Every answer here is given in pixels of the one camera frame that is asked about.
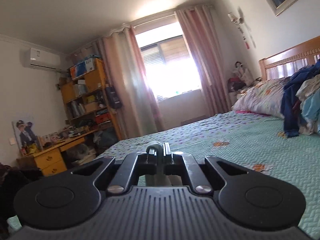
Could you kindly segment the white letter-print shirt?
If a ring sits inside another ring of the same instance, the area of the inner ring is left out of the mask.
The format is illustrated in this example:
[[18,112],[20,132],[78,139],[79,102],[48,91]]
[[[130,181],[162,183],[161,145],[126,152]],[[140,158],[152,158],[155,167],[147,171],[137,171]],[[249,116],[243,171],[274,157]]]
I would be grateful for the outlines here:
[[159,141],[152,141],[148,144],[146,153],[148,157],[156,157],[155,175],[146,175],[146,186],[182,186],[182,180],[177,175],[166,175],[164,168],[173,160],[172,152],[168,142],[161,144]]

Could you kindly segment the pink curtain left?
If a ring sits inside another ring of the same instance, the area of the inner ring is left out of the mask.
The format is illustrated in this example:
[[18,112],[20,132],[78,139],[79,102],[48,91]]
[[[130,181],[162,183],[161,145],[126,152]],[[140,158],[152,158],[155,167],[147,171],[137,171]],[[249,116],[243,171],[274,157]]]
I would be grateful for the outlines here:
[[133,27],[99,39],[111,86],[122,107],[117,110],[125,139],[164,130],[158,103],[146,80],[146,68]]

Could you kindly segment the pink curtain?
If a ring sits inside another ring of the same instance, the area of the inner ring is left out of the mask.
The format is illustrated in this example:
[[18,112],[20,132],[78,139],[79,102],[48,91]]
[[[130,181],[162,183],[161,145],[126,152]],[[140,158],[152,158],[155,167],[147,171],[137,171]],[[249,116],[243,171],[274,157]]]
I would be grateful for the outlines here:
[[146,68],[133,27],[99,39],[111,86],[122,107],[117,110],[125,139],[164,130],[158,103],[146,80]]
[[211,116],[231,110],[223,58],[208,6],[197,5],[175,12],[185,41],[197,66],[201,90]]

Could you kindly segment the wooden bookshelf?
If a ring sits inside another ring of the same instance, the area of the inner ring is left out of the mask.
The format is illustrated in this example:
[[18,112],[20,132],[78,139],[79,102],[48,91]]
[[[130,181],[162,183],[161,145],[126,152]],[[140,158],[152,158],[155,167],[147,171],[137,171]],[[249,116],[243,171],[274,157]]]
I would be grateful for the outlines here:
[[122,133],[118,124],[116,110],[107,98],[108,83],[104,62],[92,56],[67,69],[65,83],[60,85],[67,124],[94,129],[112,127],[118,140]]

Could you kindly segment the green quilted bee bedspread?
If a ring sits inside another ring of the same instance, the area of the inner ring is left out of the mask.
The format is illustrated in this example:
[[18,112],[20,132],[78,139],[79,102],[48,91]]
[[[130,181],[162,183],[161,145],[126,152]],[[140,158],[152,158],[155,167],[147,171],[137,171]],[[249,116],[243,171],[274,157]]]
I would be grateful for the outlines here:
[[[22,188],[13,239],[319,239],[319,136],[279,135],[282,121],[229,112],[122,140],[98,159]],[[107,187],[130,153],[152,141],[194,156],[213,188]]]

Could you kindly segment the yellow wooden desk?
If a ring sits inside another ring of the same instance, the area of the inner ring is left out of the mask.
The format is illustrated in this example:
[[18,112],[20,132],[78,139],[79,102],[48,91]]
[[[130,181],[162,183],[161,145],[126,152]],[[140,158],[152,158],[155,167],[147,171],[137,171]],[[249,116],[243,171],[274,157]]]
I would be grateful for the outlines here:
[[67,170],[67,166],[61,153],[84,143],[88,135],[92,135],[97,131],[97,129],[91,130],[82,135],[69,138],[47,150],[17,158],[17,164],[19,168],[38,168],[45,177],[64,172]]

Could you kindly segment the floral pillow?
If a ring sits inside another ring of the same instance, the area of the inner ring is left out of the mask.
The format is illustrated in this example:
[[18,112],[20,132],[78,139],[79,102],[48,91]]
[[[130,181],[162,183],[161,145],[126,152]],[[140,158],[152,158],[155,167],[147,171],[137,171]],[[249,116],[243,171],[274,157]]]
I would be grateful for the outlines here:
[[284,86],[289,82],[289,77],[261,81],[256,86],[248,89],[233,105],[234,111],[248,111],[266,114],[283,119],[280,112]]

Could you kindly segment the cartoon boy poster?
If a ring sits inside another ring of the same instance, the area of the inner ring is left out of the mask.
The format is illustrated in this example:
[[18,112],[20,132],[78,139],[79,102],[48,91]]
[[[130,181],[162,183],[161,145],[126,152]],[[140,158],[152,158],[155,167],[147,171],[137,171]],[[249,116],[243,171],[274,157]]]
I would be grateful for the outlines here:
[[41,151],[38,136],[33,131],[31,120],[14,120],[12,127],[21,155],[28,156]]

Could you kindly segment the doll on nightstand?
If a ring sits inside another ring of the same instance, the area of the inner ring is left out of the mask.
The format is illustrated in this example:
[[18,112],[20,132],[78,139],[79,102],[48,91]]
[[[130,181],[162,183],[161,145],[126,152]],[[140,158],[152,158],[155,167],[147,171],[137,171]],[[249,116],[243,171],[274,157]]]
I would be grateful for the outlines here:
[[236,61],[235,69],[233,73],[246,84],[246,86],[251,86],[254,79],[250,70],[240,61]]

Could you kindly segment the navy blue garment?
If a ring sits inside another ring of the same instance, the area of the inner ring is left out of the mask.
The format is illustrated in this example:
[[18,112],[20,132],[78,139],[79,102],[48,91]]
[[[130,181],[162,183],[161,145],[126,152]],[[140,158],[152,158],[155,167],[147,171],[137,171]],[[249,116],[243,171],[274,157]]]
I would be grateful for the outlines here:
[[299,114],[295,113],[294,107],[298,102],[296,93],[304,81],[309,80],[319,74],[319,60],[311,65],[300,69],[290,77],[289,82],[283,88],[283,98],[280,112],[284,117],[284,133],[287,138],[299,136]]

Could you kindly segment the white patterned garment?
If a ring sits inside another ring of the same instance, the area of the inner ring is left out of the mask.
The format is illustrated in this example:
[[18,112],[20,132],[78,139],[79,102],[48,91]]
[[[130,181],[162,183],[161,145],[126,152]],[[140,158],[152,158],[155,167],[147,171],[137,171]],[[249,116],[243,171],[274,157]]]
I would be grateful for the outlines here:
[[308,79],[303,82],[302,86],[296,93],[296,97],[300,100],[300,110],[301,110],[301,117],[299,119],[299,133],[300,134],[306,134],[306,135],[311,135],[315,132],[312,130],[308,129],[307,123],[302,117],[302,107],[304,101],[311,95],[319,93],[319,75],[316,75],[315,77]]

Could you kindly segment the wooden headboard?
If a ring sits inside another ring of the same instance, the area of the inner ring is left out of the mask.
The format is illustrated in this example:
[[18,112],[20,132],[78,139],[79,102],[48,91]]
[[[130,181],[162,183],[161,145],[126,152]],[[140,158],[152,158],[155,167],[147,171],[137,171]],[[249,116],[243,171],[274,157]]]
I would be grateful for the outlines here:
[[286,64],[298,65],[300,62],[302,65],[315,64],[319,59],[319,36],[314,37],[308,41],[300,43],[284,51],[278,52],[272,56],[259,60],[259,66],[261,70],[262,79],[269,80],[275,79],[270,77],[267,70],[276,68],[278,66],[284,66]]

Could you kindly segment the light blue garment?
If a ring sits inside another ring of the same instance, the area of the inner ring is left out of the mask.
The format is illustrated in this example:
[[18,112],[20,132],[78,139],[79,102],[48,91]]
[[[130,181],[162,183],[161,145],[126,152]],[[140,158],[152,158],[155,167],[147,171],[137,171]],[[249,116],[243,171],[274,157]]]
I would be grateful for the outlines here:
[[303,103],[302,117],[308,129],[319,134],[319,93],[309,96]]

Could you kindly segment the pink curtain right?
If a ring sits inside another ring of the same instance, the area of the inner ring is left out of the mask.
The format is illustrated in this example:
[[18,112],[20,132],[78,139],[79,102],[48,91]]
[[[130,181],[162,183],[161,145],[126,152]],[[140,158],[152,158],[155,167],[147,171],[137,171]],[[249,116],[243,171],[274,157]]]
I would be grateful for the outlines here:
[[208,6],[197,5],[175,12],[185,41],[197,66],[201,90],[211,116],[231,110],[223,58]]

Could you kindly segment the white air conditioner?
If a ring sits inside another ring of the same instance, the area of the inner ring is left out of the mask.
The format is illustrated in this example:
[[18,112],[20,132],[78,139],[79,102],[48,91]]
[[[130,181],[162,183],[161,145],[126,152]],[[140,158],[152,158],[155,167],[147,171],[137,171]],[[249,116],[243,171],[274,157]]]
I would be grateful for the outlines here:
[[25,53],[24,66],[58,71],[61,70],[61,58],[59,55],[44,50],[30,48]]

